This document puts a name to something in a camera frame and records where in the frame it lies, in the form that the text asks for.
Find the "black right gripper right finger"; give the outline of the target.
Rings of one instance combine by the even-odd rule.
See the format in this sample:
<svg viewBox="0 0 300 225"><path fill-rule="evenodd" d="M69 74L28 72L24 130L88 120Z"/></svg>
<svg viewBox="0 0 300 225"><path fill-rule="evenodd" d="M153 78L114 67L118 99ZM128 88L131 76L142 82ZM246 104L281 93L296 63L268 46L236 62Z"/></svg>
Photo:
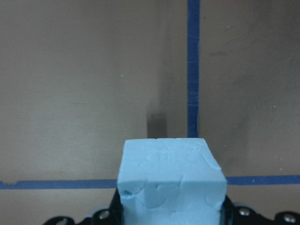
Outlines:
<svg viewBox="0 0 300 225"><path fill-rule="evenodd" d="M219 225L232 225L233 224L233 210L234 204L230 198L226 195L225 200L220 210L220 222Z"/></svg>

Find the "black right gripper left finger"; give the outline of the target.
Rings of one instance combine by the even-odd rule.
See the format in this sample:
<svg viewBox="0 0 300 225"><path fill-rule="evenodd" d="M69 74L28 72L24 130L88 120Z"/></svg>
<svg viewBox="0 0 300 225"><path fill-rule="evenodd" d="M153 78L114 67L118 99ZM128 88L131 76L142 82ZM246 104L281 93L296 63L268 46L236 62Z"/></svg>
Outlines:
<svg viewBox="0 0 300 225"><path fill-rule="evenodd" d="M113 225L124 225L124 209L121 204L120 194L118 189L115 190L109 205L110 218Z"/></svg>

